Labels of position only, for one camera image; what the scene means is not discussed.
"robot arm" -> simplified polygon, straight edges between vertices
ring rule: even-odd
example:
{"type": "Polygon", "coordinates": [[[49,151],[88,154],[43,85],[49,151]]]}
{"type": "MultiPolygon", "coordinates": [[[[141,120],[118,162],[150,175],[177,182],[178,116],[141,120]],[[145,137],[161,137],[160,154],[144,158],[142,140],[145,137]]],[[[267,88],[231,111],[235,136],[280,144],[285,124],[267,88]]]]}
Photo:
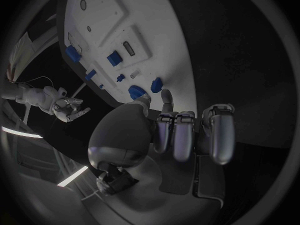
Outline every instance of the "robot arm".
{"type": "Polygon", "coordinates": [[[49,115],[55,115],[63,122],[71,122],[91,110],[86,108],[80,111],[83,100],[68,98],[66,94],[67,91],[62,87],[58,91],[51,86],[44,89],[29,88],[24,83],[17,85],[7,80],[4,81],[2,89],[2,98],[15,100],[20,104],[29,103],[49,115]]]}

